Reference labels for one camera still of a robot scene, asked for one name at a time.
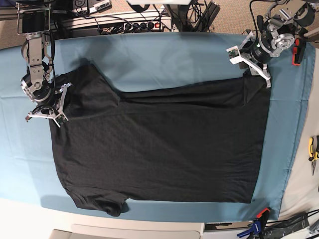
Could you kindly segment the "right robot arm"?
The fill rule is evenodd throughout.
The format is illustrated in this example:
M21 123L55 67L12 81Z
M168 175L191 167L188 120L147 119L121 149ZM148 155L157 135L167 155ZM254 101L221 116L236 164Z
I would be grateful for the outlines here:
M21 54L27 63L27 70L20 86L28 98L36 103L25 119L50 119L61 126L68 121L64 102L72 84L56 84L55 81L55 46L50 29L52 1L18 0L16 3L17 33L26 38Z

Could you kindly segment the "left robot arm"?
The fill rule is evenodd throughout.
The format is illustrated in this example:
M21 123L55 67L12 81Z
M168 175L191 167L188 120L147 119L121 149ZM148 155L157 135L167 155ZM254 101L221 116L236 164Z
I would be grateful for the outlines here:
M253 64L249 66L251 72L263 77L267 88L271 87L267 63L293 45L295 36L314 22L319 10L317 0L271 0L270 3L265 16L253 18L255 32L249 32L239 46L240 55Z

